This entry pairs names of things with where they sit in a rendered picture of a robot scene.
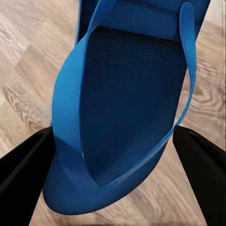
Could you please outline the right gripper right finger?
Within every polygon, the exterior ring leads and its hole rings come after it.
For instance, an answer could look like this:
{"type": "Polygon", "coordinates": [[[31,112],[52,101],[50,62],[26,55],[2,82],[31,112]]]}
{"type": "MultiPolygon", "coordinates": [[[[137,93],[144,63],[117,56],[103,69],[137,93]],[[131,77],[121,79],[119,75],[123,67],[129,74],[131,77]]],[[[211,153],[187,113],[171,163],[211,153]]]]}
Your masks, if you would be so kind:
{"type": "Polygon", "coordinates": [[[173,144],[208,226],[226,226],[226,152],[176,125],[173,144]]]}

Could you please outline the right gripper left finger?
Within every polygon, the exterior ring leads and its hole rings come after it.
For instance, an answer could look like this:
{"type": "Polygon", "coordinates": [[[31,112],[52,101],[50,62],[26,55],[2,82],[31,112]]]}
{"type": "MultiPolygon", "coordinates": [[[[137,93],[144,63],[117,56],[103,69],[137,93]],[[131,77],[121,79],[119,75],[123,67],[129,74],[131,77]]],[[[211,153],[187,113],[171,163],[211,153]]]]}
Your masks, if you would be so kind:
{"type": "Polygon", "coordinates": [[[0,226],[29,226],[55,153],[51,126],[0,159],[0,226]]]}

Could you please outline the sandal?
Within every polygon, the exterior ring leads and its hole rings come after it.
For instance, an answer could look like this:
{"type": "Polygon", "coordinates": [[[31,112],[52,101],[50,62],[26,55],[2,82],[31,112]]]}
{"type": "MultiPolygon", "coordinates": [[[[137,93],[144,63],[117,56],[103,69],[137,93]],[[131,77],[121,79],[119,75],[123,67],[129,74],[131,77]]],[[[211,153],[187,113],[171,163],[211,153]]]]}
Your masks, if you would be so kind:
{"type": "Polygon", "coordinates": [[[56,153],[42,188],[51,210],[101,210],[151,174],[190,106],[210,2],[79,0],[52,97],[56,153]],[[187,68],[189,99],[173,125],[187,68]]]}

